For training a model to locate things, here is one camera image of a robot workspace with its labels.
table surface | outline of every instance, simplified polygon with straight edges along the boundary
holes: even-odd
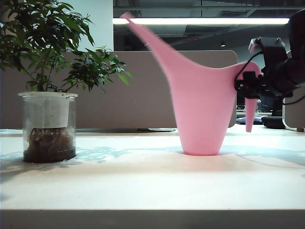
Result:
[[[228,128],[218,156],[183,154],[178,133],[77,134],[77,156],[22,161],[1,135],[1,209],[305,209],[305,135]]]

white wall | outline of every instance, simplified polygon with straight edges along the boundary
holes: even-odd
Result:
[[[102,47],[113,50],[113,1],[112,0],[65,0],[72,5],[74,11],[86,16],[94,23],[90,25],[90,34],[95,41],[95,47]],[[92,49],[88,39],[82,39],[80,50]]]

fluorescent light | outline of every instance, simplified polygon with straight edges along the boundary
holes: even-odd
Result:
[[[289,18],[133,18],[142,25],[285,25]],[[113,18],[113,24],[127,24],[123,18]]]

black cable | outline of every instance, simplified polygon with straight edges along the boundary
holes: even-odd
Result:
[[[305,95],[303,95],[301,98],[299,98],[298,100],[295,100],[294,102],[291,103],[282,103],[283,105],[291,105],[291,104],[296,104],[298,102],[300,102],[301,100],[303,100],[305,98]]]
[[[260,52],[258,52],[257,54],[254,54],[249,60],[248,60],[248,62],[242,67],[242,69],[239,71],[239,73],[236,75],[236,77],[234,78],[234,81],[236,81],[237,80],[237,77],[240,75],[240,73],[242,73],[243,72],[243,70],[246,68],[246,66],[250,63],[250,61],[254,58],[254,57],[256,57],[256,56],[258,56],[259,54],[263,54],[263,51],[260,51]]]

ceiling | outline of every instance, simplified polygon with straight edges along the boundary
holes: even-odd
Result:
[[[287,18],[305,8],[305,0],[113,0],[113,16],[129,11],[137,18],[152,17],[276,17]],[[149,26],[178,50],[219,49],[245,45],[257,36],[288,37],[287,26]],[[126,25],[114,25],[115,50],[145,50]]]

